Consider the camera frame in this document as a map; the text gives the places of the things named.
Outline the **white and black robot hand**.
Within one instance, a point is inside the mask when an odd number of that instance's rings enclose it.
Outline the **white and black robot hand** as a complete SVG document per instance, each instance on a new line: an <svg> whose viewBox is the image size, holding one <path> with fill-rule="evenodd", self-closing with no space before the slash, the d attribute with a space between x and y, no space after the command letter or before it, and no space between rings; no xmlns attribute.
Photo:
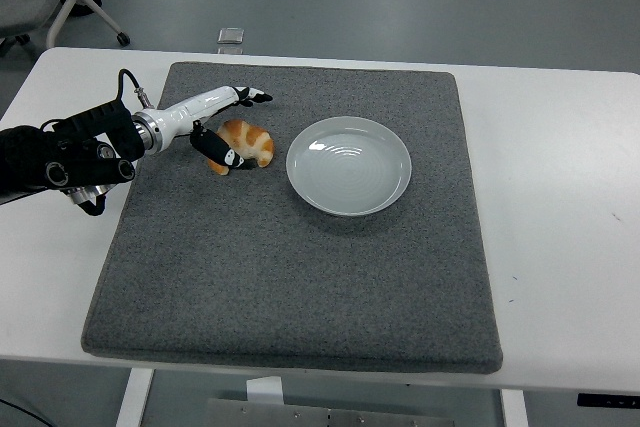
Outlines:
<svg viewBox="0 0 640 427"><path fill-rule="evenodd" d="M145 108L136 113L133 119L148 153L162 152L176 137L187 135L191 145L209 160L238 168L244 163L240 153L215 132L206 129L204 123L230 106L251 106L271 100L271 95L258 89L223 86L164 110Z"/></svg>

